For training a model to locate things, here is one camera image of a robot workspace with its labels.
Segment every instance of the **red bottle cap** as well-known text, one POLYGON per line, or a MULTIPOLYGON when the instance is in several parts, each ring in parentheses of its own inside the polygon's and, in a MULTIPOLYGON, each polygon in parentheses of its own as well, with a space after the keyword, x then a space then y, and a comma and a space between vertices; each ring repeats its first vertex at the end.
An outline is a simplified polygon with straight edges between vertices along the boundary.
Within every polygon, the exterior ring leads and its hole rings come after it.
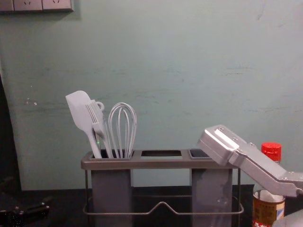
POLYGON ((281 161, 282 145, 274 142, 262 143, 261 151, 275 162, 281 161))

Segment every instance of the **painted wall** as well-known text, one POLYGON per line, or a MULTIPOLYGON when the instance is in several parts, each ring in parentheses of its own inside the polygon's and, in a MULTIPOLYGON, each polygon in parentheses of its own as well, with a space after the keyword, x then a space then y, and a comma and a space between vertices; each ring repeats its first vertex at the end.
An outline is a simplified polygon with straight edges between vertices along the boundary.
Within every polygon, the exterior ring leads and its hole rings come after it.
MULTIPOLYGON (((189 148, 223 123, 284 145, 303 171, 303 0, 76 0, 70 14, 0 16, 0 57, 24 190, 84 187, 89 150, 65 96, 138 114, 135 148, 189 148)), ((188 184, 188 171, 135 185, 188 184)), ((251 183, 243 177, 244 183, 251 183)))

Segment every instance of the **white whisk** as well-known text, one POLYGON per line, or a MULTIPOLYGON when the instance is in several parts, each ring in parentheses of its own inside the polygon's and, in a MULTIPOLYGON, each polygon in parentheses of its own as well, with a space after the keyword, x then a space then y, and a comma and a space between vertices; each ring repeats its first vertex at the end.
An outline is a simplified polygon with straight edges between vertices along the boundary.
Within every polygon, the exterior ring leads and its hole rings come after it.
POLYGON ((110 131, 112 144, 114 146, 115 154, 117 158, 129 158, 132 154, 134 140, 137 130, 137 115, 134 109, 127 103, 117 103, 114 105, 108 116, 108 129, 110 131), (113 118, 114 114, 118 113, 116 122, 116 135, 118 137, 118 146, 113 130, 113 118), (121 138, 121 114, 125 116, 125 151, 123 152, 123 143, 121 138))

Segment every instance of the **can label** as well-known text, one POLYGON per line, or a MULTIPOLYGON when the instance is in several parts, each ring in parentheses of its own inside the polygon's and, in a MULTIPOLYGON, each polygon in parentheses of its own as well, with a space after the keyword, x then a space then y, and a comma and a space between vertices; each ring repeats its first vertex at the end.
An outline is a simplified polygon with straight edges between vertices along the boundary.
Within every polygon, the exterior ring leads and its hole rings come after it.
POLYGON ((253 197, 253 227, 271 227, 274 221, 284 217, 285 200, 265 202, 253 197))

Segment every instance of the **electrical outlet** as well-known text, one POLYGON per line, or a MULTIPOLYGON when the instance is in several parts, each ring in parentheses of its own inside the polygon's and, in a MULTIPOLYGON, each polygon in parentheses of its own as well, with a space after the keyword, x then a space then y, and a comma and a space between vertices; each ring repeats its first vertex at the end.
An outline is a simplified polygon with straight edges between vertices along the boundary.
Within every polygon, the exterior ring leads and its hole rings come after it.
POLYGON ((14 0, 15 11, 42 11, 42 0, 14 0))
POLYGON ((42 0, 43 10, 72 10, 72 0, 42 0))
POLYGON ((14 11, 13 0, 0 0, 0 12, 14 11))

